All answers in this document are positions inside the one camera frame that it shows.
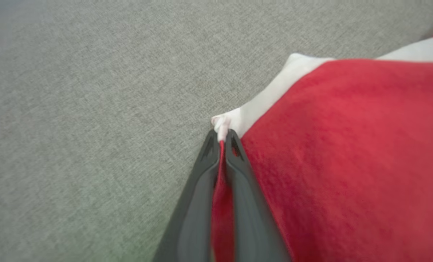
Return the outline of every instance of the gray upholstery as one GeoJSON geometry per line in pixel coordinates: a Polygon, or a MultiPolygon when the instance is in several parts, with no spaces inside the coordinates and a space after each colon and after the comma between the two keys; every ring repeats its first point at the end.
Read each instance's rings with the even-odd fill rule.
{"type": "Polygon", "coordinates": [[[432,33],[433,1],[0,2],[0,261],[151,260],[211,116],[432,33]]]}

